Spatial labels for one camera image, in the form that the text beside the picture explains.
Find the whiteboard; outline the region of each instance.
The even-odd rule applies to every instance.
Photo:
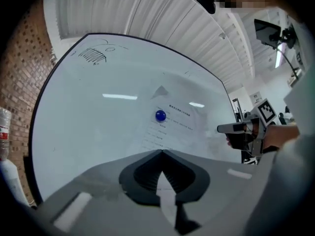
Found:
[[[241,152],[226,144],[224,134],[215,132],[218,125],[235,122],[217,77],[153,42],[88,34],[58,62],[35,106],[30,156],[42,199],[90,167],[124,158],[141,120],[137,97],[159,86],[181,101],[204,105],[208,158],[241,162]]]

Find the fluorescent light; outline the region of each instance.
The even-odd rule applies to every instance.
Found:
[[[281,51],[282,51],[282,47],[283,47],[283,44],[281,44],[281,45],[279,46],[279,49],[280,49]],[[276,59],[276,67],[275,67],[275,68],[277,68],[277,67],[280,65],[281,60],[282,60],[282,53],[279,52],[279,51],[277,51],[277,59]]]
[[[190,103],[192,106],[194,107],[198,107],[198,108],[203,108],[205,105],[202,105],[202,104],[199,104],[199,103],[194,103],[194,102],[191,102]]]
[[[107,94],[107,93],[103,93],[103,97],[115,98],[115,99],[125,99],[125,100],[136,100],[138,98],[137,96],[122,95],[122,94]]]

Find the blue magnet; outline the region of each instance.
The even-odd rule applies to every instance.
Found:
[[[166,113],[163,110],[158,110],[156,112],[157,121],[164,121],[166,119]]]

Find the white ceiling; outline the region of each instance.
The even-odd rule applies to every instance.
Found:
[[[48,10],[48,4],[54,8]],[[206,67],[228,92],[276,62],[276,52],[256,40],[253,21],[258,18],[280,25],[278,9],[239,15],[217,6],[210,15],[195,0],[53,0],[44,1],[44,10],[50,14],[45,15],[48,33],[55,24],[58,34],[50,36],[67,46],[88,32],[149,39]],[[56,19],[48,24],[52,15]],[[224,40],[221,33],[227,36]]]

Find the brick wall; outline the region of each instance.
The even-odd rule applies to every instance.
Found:
[[[33,198],[23,156],[28,155],[29,128],[37,96],[55,63],[43,0],[37,0],[20,20],[0,61],[0,106],[12,112],[9,159],[18,168],[29,202]]]

